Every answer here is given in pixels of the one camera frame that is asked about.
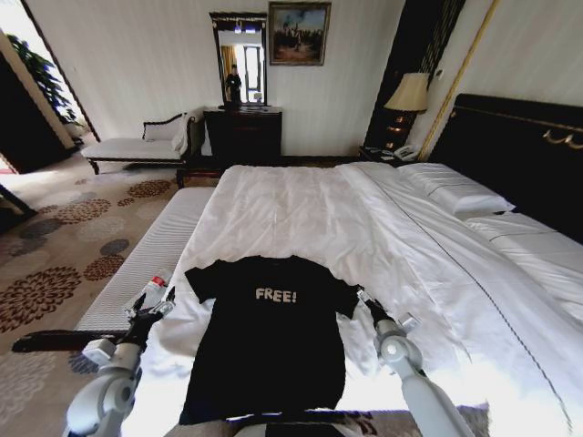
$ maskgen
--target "white striped wallpaper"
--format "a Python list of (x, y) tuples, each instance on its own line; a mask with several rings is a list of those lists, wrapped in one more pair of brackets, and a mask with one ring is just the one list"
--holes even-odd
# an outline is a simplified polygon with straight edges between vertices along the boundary
[[(489, 0), (466, 0), (438, 68), (445, 77), (429, 89), (429, 108), (409, 140), (420, 147), (457, 68), (479, 28)], [(583, 1), (500, 0), (455, 94), (522, 98), (583, 106)], [(451, 106), (441, 120), (433, 147)]]
[[(267, 0), (27, 0), (98, 134), (221, 104), (211, 11)], [(332, 0), (324, 66), (268, 66), (286, 155), (355, 154), (373, 112), (404, 0)]]

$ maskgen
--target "framed painting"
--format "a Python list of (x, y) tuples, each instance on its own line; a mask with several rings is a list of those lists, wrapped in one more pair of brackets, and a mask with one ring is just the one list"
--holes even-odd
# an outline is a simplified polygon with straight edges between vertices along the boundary
[(322, 66), (331, 6), (270, 2), (270, 65)]

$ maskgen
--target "green leaves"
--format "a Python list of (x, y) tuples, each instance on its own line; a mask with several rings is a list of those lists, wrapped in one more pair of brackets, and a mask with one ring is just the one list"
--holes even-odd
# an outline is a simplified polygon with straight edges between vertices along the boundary
[[(75, 122), (76, 117), (70, 107), (71, 102), (60, 93), (63, 91), (60, 81), (49, 73), (50, 68), (55, 68), (55, 64), (31, 51), (26, 41), (22, 41), (14, 35), (7, 35), (7, 37), (61, 123)], [(62, 108), (63, 112), (66, 113), (65, 116), (61, 114), (59, 108)]]

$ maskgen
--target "chaise lounge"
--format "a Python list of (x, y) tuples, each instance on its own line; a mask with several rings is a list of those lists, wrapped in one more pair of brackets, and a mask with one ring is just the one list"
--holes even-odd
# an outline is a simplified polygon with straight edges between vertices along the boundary
[(111, 138), (81, 150), (95, 174), (98, 161), (184, 164), (200, 155), (205, 140), (202, 112), (177, 114), (166, 121), (144, 122), (142, 138)]

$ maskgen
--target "bed bench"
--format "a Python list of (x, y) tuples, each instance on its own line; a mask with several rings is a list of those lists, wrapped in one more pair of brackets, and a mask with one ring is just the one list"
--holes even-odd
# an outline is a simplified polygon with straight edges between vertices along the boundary
[(118, 272), (77, 324), (77, 330), (127, 330), (122, 307), (160, 269), (174, 270), (214, 188), (184, 188), (170, 200)]

